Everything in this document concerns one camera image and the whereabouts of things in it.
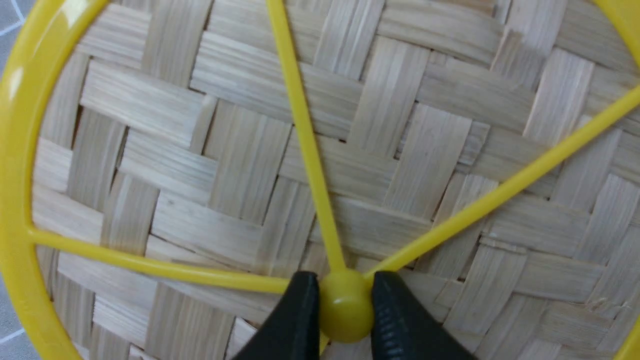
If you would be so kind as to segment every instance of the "woven bamboo basket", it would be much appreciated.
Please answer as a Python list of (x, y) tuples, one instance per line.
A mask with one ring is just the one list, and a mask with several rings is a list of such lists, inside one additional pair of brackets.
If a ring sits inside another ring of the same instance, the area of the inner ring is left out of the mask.
[[(337, 225), (367, 270), (638, 84), (587, 0), (288, 0)], [(37, 227), (173, 263), (328, 265), (263, 0), (117, 0), (49, 100)], [(640, 315), (640, 113), (401, 270), (489, 359), (612, 359)], [(85, 359), (232, 359), (277, 295), (39, 247)], [(329, 359), (370, 359), (369, 340)]]

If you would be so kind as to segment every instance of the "yellow hub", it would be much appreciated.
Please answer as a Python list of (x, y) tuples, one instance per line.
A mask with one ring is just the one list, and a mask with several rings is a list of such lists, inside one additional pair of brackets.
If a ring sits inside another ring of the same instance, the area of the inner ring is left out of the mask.
[(320, 282), (320, 329), (341, 343), (364, 339), (373, 328), (371, 289), (363, 275), (345, 269)]

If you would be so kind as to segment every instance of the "plier jaw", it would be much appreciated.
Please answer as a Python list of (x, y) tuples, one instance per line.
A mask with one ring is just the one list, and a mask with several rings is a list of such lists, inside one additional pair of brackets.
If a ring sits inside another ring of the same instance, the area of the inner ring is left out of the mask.
[[(423, 308), (400, 275), (377, 272), (371, 298), (374, 360), (473, 360)], [(318, 360), (320, 290), (317, 275), (294, 274), (287, 291), (235, 360)]]

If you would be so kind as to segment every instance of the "yellow spoke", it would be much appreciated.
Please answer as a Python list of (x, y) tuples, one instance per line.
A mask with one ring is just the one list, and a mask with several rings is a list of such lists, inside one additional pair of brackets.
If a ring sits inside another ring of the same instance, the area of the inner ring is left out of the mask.
[(326, 249), (329, 266), (332, 271), (346, 268), (338, 230), (335, 226), (335, 219), (329, 200), (329, 192), (324, 180), (322, 163), (318, 152), (316, 137), (313, 125), (309, 116), (309, 108), (305, 97), (305, 89), (300, 78), (300, 70), (296, 59), (296, 52), (291, 39), (291, 31), (287, 21), (287, 12), (282, 0), (267, 0), (271, 27), (275, 37), (276, 48), (282, 66), (284, 83), (287, 86), (289, 102), (291, 103), (291, 113), (293, 122), (298, 130), (300, 139), (300, 150), (307, 170), (309, 188), (316, 205), (317, 221)]
[(288, 279), (277, 277), (266, 277), (147, 259), (36, 229), (30, 230), (28, 234), (30, 240), (39, 245), (45, 245), (63, 252), (156, 277), (235, 290), (277, 294), (284, 293), (289, 284)]
[(585, 146), (608, 127), (612, 126), (618, 119), (633, 110), (638, 104), (640, 104), (640, 86), (631, 90), (620, 100), (594, 117), (589, 124), (574, 132), (553, 149), (547, 151), (497, 189), (376, 265), (367, 272), (365, 276), (367, 281), (371, 283), (373, 275), (377, 271), (399, 270), (427, 251), (440, 245), (451, 236), (458, 234), (469, 225), (485, 217), (517, 193), (533, 184), (554, 167), (558, 166), (558, 164), (566, 158)]

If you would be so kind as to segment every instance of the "bamboo strip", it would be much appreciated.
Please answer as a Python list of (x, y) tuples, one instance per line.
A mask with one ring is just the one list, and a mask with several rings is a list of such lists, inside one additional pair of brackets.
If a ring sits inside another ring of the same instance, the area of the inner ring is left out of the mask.
[(122, 124), (92, 110), (83, 111), (67, 185), (71, 199), (104, 210), (124, 134)]
[(417, 105), (384, 205), (430, 219), (469, 134), (471, 120)]
[(371, 154), (391, 157), (420, 86), (429, 53), (414, 45), (381, 37), (371, 60), (347, 143)]

